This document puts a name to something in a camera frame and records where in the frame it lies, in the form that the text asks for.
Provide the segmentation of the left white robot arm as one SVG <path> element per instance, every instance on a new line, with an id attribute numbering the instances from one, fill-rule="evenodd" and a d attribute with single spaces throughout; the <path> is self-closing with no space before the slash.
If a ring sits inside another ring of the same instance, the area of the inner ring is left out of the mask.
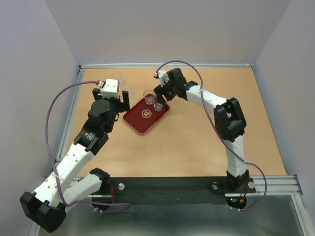
<path id="1" fill-rule="evenodd" d="M 72 181 L 78 172 L 90 161 L 108 141 L 119 114 L 130 110 L 128 91 L 122 95 L 94 89 L 95 101 L 88 112 L 88 119 L 75 137 L 68 153 L 52 173 L 32 192 L 20 197 L 22 209 L 29 219 L 49 233 L 59 228 L 67 212 L 76 204 L 86 202 L 92 193 L 107 191 L 111 198 L 105 203 L 91 202 L 99 212 L 114 205 L 114 186 L 110 175 L 100 168 L 91 170 L 76 184 Z"/>

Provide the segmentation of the clear faceted glass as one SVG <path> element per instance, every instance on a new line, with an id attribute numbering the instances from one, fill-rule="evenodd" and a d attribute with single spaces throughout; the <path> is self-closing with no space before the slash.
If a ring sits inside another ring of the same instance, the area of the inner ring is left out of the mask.
<path id="1" fill-rule="evenodd" d="M 143 92 L 143 97 L 147 105 L 153 105 L 155 103 L 155 96 L 155 92 L 151 89 L 147 89 Z"/>
<path id="2" fill-rule="evenodd" d="M 154 111 L 155 111 L 155 115 L 156 117 L 159 117 L 162 115 L 162 111 L 163 111 L 163 104 L 157 102 L 153 105 L 154 107 Z"/>

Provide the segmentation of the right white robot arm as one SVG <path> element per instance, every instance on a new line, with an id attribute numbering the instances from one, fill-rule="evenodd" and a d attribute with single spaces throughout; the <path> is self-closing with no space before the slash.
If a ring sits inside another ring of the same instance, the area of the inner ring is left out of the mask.
<path id="1" fill-rule="evenodd" d="M 165 105 L 174 97 L 179 97 L 204 109 L 226 150 L 227 176 L 222 186 L 232 192 L 242 189 L 250 175 L 243 149 L 247 123 L 239 101 L 214 95 L 203 88 L 203 82 L 188 82 L 179 68 L 169 71 L 160 69 L 154 73 L 154 78 L 159 80 L 159 85 L 154 88 L 159 103 Z"/>

